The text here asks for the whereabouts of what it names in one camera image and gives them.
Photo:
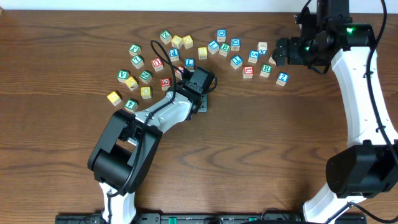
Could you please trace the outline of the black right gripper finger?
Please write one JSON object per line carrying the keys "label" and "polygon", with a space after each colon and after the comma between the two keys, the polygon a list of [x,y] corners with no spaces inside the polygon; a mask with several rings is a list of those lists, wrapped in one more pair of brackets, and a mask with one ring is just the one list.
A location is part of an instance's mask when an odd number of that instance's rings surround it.
{"label": "black right gripper finger", "polygon": [[284,66],[287,57],[287,38],[280,38],[275,45],[272,53],[272,59],[277,66]]}
{"label": "black right gripper finger", "polygon": [[208,94],[205,93],[201,96],[201,105],[198,112],[207,112],[208,111]]}

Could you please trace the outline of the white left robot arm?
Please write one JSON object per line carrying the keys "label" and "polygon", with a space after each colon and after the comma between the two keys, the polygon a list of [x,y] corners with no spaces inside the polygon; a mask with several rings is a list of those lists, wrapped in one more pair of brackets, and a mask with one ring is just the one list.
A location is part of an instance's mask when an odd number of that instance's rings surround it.
{"label": "white left robot arm", "polygon": [[210,84],[184,80],[158,103],[131,114],[118,110],[93,149],[88,168],[104,194],[106,223],[131,223],[135,192],[143,183],[163,133],[197,113]]}

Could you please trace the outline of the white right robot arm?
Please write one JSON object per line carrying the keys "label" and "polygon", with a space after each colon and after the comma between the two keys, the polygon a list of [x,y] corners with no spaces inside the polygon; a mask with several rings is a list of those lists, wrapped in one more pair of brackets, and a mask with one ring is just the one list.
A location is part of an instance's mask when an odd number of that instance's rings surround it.
{"label": "white right robot arm", "polygon": [[303,223],[336,223],[350,208],[397,183],[397,131],[386,109],[377,72],[376,49],[382,34],[353,22],[348,1],[317,1],[295,16],[299,37],[277,41],[277,66],[304,65],[334,72],[343,99],[347,148],[328,159],[326,184],[302,206]]}

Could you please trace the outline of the yellow O wooden block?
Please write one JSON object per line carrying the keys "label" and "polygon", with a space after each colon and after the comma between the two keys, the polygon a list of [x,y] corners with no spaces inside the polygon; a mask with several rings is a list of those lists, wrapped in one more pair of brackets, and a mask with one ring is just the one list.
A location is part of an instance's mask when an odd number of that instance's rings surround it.
{"label": "yellow O wooden block", "polygon": [[143,99],[151,99],[152,98],[152,90],[149,86],[141,87],[141,96]]}

